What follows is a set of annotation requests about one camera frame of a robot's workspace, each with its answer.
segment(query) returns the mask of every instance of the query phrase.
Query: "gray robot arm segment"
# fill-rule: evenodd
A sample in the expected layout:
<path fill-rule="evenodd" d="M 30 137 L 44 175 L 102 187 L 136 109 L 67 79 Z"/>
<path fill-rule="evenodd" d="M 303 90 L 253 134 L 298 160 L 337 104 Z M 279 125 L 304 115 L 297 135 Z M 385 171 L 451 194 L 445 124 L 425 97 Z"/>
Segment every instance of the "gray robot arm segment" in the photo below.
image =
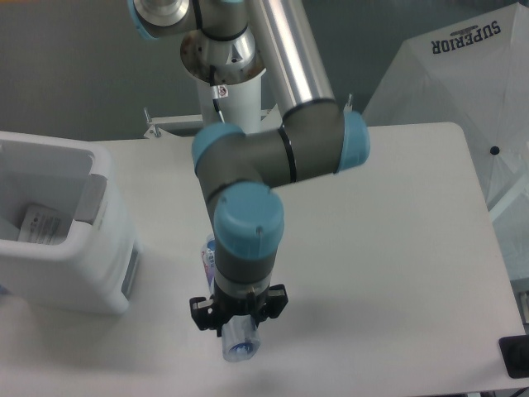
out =
<path fill-rule="evenodd" d="M 341 110 L 325 102 L 299 108 L 278 130 L 216 141 L 196 166 L 210 219 L 223 188 L 236 182 L 275 188 L 337 172 L 343 140 Z"/>
<path fill-rule="evenodd" d="M 172 36 L 202 30 L 211 38 L 240 35 L 247 27 L 243 2 L 220 0 L 128 0 L 133 2 L 133 19 L 150 36 Z"/>

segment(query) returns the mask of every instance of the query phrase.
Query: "white umbrella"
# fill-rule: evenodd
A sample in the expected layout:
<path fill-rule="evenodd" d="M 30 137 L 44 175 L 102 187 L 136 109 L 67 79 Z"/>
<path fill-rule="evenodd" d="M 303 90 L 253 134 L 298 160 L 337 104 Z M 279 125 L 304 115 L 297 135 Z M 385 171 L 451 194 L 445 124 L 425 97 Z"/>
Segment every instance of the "white umbrella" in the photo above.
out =
<path fill-rule="evenodd" d="M 529 9 L 513 4 L 404 41 L 364 118 L 370 126 L 459 124 L 492 207 L 526 164 L 528 72 Z M 511 279 L 528 277 L 527 196 L 516 198 L 494 228 Z"/>

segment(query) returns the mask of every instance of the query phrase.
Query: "white container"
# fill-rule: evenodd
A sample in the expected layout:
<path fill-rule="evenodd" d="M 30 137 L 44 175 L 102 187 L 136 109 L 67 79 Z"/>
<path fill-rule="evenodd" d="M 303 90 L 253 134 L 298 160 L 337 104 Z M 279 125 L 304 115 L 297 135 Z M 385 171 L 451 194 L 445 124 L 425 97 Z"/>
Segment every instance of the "white container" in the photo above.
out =
<path fill-rule="evenodd" d="M 25 221 L 38 208 L 62 223 Z M 50 230 L 67 234 L 54 239 Z M 140 252 L 105 148 L 0 132 L 0 285 L 35 304 L 123 313 Z"/>

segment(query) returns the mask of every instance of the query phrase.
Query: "plastic bottle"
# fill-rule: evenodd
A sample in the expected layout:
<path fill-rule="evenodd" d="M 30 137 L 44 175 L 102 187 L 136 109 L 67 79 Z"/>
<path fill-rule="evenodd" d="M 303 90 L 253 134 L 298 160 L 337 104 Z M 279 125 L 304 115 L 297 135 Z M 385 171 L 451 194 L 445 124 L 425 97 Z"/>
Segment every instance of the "plastic bottle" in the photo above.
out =
<path fill-rule="evenodd" d="M 202 248 L 202 262 L 209 291 L 213 294 L 215 275 L 215 237 L 211 234 Z M 233 316 L 222 326 L 222 356 L 229 362 L 249 360 L 261 344 L 255 320 L 250 316 Z"/>

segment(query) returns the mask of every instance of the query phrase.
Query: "white table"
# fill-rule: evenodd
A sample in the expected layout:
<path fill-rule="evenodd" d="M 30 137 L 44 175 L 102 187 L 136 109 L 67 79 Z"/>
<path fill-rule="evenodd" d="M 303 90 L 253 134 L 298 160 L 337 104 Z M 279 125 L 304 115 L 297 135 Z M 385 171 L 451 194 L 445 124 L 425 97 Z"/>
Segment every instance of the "white table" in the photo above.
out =
<path fill-rule="evenodd" d="M 242 364 L 222 360 L 188 300 L 210 232 L 190 138 L 104 145 L 145 244 L 119 318 L 0 298 L 3 396 L 397 397 L 529 385 L 503 366 L 523 334 L 461 130 L 371 128 L 368 163 L 278 189 L 274 283 L 290 302 Z"/>

